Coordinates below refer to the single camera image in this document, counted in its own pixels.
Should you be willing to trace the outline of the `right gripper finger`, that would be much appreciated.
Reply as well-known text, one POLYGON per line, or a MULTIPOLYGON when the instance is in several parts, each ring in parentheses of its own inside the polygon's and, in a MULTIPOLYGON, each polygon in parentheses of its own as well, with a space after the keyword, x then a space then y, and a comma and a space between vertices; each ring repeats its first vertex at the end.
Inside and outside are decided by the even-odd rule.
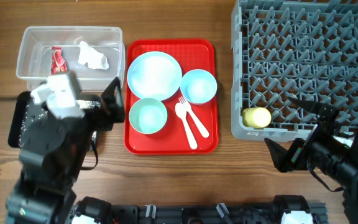
POLYGON ((291 158, 294 153, 294 146, 291 145, 289 149, 285 149, 279 143, 269 139, 264 139, 274 164, 274 167, 281 173, 294 171, 291 164, 291 158))
POLYGON ((322 120, 335 120, 339 114, 339 109, 327 103, 311 100, 298 100, 292 97, 289 97, 288 99, 307 112, 318 115, 322 120))

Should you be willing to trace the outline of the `white tissue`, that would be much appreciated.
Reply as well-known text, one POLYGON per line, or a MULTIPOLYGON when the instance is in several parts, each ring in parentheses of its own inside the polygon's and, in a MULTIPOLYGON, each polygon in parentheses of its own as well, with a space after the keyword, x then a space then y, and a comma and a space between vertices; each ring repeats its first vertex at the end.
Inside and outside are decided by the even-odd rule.
POLYGON ((79 64, 87 64, 88 68, 94 70, 107 70, 109 68, 107 57, 104 54, 98 52, 84 41, 81 41, 78 46, 80 48, 80 54, 78 57, 79 64))

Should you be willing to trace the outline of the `green bowl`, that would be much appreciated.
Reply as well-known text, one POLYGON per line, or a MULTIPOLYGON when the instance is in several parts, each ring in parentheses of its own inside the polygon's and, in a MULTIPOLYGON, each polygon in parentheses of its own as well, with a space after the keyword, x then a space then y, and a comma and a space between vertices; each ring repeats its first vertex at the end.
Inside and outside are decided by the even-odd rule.
POLYGON ((167 116, 167 109, 161 101, 144 98, 131 106, 129 122, 138 133, 154 134, 165 126, 167 116))

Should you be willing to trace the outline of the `yellow cup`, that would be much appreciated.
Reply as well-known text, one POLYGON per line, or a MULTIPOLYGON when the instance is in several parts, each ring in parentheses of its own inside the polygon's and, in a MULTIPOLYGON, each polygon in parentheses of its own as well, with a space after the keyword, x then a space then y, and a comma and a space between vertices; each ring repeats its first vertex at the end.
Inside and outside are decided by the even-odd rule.
POLYGON ((244 126, 262 129, 270 124, 272 115, 266 108, 246 108, 242 111, 242 119, 244 126))

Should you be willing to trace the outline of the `red snack wrapper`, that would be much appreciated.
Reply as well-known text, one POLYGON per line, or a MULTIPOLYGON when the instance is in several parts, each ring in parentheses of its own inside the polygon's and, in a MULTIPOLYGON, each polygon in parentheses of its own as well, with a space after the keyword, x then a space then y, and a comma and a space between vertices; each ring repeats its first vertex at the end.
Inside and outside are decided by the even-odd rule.
POLYGON ((67 71, 67 63, 62 55, 61 47, 52 47, 51 74, 63 73, 67 71))

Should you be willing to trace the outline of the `light blue bowl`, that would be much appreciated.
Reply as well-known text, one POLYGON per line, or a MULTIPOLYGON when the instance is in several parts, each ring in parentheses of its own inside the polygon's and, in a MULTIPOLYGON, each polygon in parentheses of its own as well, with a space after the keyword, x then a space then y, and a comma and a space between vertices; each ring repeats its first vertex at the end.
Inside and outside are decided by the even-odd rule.
POLYGON ((211 101, 217 89, 216 78, 203 69, 194 69, 185 73, 180 85, 180 91, 185 99, 198 105, 211 101))

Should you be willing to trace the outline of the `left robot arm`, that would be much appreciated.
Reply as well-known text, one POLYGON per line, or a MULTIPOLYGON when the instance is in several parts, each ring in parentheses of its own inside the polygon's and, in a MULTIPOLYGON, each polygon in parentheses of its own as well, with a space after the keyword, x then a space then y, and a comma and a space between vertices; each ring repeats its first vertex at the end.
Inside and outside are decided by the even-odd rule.
POLYGON ((72 190, 95 132, 110 131, 125 119, 119 78, 101 95, 81 95, 92 103, 85 115, 58 118, 30 92, 17 97, 8 144, 18 148, 21 174, 6 200, 6 223, 64 223, 76 199, 72 190))

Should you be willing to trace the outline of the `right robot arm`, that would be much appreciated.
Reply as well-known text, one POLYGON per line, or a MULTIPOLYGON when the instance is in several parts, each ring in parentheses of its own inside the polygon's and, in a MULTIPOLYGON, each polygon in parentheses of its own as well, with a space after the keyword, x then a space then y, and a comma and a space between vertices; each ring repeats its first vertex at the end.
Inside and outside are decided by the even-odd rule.
POLYGON ((281 173, 307 170, 315 176, 315 168, 335 180, 343 193, 344 213, 350 223, 358 223, 358 131, 345 134, 337 121, 339 110, 316 101, 289 99, 318 119, 306 139, 296 138, 289 149, 267 138, 275 168, 281 173))

